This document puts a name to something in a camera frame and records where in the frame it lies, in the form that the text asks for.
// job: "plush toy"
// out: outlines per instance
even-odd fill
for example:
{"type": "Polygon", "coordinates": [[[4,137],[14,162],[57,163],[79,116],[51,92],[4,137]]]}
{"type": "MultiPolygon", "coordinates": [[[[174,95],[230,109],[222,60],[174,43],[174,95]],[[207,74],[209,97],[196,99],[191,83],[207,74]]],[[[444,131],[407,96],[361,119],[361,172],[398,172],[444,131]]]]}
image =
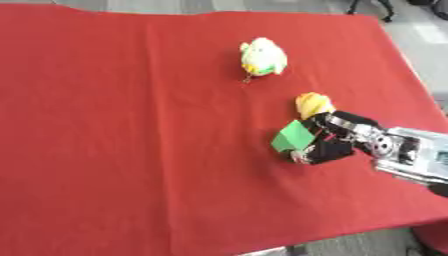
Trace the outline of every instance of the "plush toy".
{"type": "Polygon", "coordinates": [[[306,120],[315,114],[324,112],[333,113],[336,111],[336,108],[331,104],[330,98],[315,92],[305,93],[297,97],[296,107],[302,120],[306,120]]]}
{"type": "Polygon", "coordinates": [[[280,75],[288,64],[286,54],[271,40],[259,37],[252,43],[242,43],[241,63],[247,72],[247,82],[251,76],[264,76],[271,73],[280,75]]]}

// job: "red table cover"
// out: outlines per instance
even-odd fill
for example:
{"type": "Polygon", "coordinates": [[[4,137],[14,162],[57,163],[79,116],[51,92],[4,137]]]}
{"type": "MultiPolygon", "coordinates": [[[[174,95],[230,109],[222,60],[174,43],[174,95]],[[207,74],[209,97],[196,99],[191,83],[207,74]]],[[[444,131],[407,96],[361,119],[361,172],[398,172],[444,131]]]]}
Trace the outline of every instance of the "red table cover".
{"type": "Polygon", "coordinates": [[[448,218],[369,159],[308,167],[270,147],[293,99],[448,124],[372,18],[0,6],[0,255],[231,255],[448,218]],[[265,36],[281,76],[241,80],[265,36]]]}

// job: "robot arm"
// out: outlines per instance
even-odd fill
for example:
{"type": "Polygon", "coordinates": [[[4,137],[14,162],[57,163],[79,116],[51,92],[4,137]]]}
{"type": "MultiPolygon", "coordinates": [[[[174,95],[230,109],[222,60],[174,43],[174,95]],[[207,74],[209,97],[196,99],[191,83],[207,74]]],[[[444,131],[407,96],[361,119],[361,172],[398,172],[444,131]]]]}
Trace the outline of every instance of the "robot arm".
{"type": "Polygon", "coordinates": [[[375,169],[428,186],[448,197],[448,135],[408,128],[382,128],[376,121],[348,112],[316,114],[303,121],[316,135],[294,161],[320,164],[354,154],[357,148],[372,157],[375,169]]]}

